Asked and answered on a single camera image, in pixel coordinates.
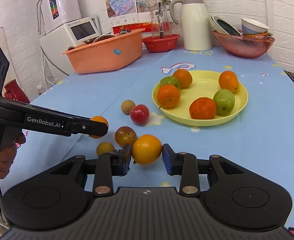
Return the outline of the person's left hand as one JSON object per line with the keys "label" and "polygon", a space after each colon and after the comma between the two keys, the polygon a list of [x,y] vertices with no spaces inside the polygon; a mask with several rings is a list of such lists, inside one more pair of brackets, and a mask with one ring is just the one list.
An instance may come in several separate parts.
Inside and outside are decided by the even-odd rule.
{"label": "person's left hand", "polygon": [[9,174],[9,169],[17,154],[17,145],[22,145],[25,142],[26,137],[21,133],[10,148],[4,148],[0,151],[0,179],[4,179]]}

